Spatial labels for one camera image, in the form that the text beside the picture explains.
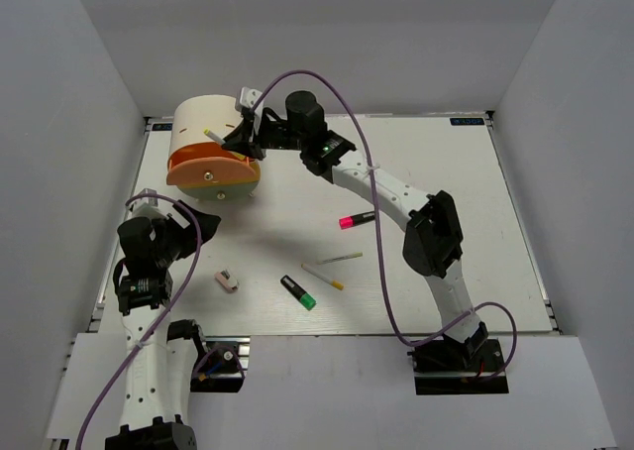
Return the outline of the white pen light-yellow cap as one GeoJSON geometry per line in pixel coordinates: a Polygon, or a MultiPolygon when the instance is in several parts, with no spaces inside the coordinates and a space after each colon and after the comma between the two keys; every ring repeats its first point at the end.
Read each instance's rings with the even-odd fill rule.
{"type": "MultiPolygon", "coordinates": [[[[211,141],[213,141],[214,143],[218,144],[222,150],[224,150],[223,145],[225,144],[225,140],[223,138],[221,138],[220,136],[218,136],[217,134],[215,134],[214,132],[212,132],[209,129],[204,129],[203,130],[203,134],[209,138],[211,141]]],[[[238,160],[240,161],[245,161],[247,159],[246,156],[241,155],[240,153],[236,153],[236,152],[232,152],[229,150],[226,150],[226,153],[229,153],[231,155],[233,155],[234,157],[236,157],[238,160]]]]}

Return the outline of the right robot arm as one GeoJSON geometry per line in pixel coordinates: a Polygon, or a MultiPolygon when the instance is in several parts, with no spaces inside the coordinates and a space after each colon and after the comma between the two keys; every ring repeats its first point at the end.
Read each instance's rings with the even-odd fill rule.
{"type": "Polygon", "coordinates": [[[405,263],[430,287],[449,361],[462,370],[479,362],[487,330],[465,284],[464,235],[453,197],[445,191],[427,194],[370,166],[368,154],[329,129],[323,108],[309,91],[286,97],[284,118],[264,107],[263,94],[248,87],[241,90],[236,109],[242,121],[225,137],[223,149],[259,161],[268,150],[296,151],[311,173],[386,214],[404,233],[405,263]]]}

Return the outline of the pink cap black highlighter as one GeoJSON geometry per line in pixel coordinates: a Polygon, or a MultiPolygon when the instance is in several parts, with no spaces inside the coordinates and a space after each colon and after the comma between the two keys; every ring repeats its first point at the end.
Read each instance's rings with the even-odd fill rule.
{"type": "Polygon", "coordinates": [[[359,213],[343,217],[339,220],[339,226],[341,230],[350,229],[356,226],[364,225],[375,220],[375,213],[373,211],[359,213]]]}

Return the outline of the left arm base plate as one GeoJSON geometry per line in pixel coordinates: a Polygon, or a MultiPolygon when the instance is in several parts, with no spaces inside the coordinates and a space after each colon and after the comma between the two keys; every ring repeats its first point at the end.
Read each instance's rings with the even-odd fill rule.
{"type": "Polygon", "coordinates": [[[204,350],[214,352],[197,368],[190,381],[193,394],[237,394],[249,367],[250,337],[206,337],[204,350]]]}

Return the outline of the white pen pale cap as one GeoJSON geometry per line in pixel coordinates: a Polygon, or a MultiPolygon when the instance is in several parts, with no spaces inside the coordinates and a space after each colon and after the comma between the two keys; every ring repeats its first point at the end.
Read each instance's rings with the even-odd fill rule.
{"type": "Polygon", "coordinates": [[[337,262],[342,262],[342,261],[346,261],[346,260],[352,260],[352,259],[357,259],[357,258],[361,258],[363,256],[363,252],[353,252],[350,254],[345,254],[345,255],[340,255],[340,256],[336,256],[336,257],[330,257],[330,258],[326,258],[326,259],[320,259],[318,261],[316,261],[316,265],[326,265],[326,264],[331,264],[331,263],[337,263],[337,262]]]}

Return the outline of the white pen yellow cap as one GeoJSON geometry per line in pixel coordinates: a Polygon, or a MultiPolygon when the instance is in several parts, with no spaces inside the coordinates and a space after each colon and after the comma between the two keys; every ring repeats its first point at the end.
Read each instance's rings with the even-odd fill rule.
{"type": "Polygon", "coordinates": [[[342,283],[340,283],[339,281],[334,280],[333,278],[325,275],[324,273],[320,272],[317,268],[312,267],[308,264],[302,263],[301,264],[301,268],[307,272],[308,274],[310,274],[311,276],[317,278],[318,280],[332,286],[333,288],[337,289],[337,290],[343,290],[345,287],[342,283]]]}

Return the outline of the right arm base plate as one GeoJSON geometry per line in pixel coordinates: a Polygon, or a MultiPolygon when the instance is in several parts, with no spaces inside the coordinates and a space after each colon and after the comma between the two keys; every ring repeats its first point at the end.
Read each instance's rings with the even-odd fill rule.
{"type": "Polygon", "coordinates": [[[487,339],[468,362],[443,340],[435,340],[421,350],[407,352],[413,365],[417,395],[508,394],[502,371],[503,355],[497,339],[487,339]]]}

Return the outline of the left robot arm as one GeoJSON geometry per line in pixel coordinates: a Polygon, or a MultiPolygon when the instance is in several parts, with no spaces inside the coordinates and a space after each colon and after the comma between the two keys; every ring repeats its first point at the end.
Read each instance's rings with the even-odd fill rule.
{"type": "Polygon", "coordinates": [[[170,266],[198,258],[216,233],[219,217],[181,200],[161,213],[149,194],[117,229],[123,252],[113,283],[128,353],[123,369],[125,399],[117,434],[108,449],[194,449],[187,423],[193,370],[209,358],[209,345],[193,319],[170,317],[179,293],[170,266]]]}

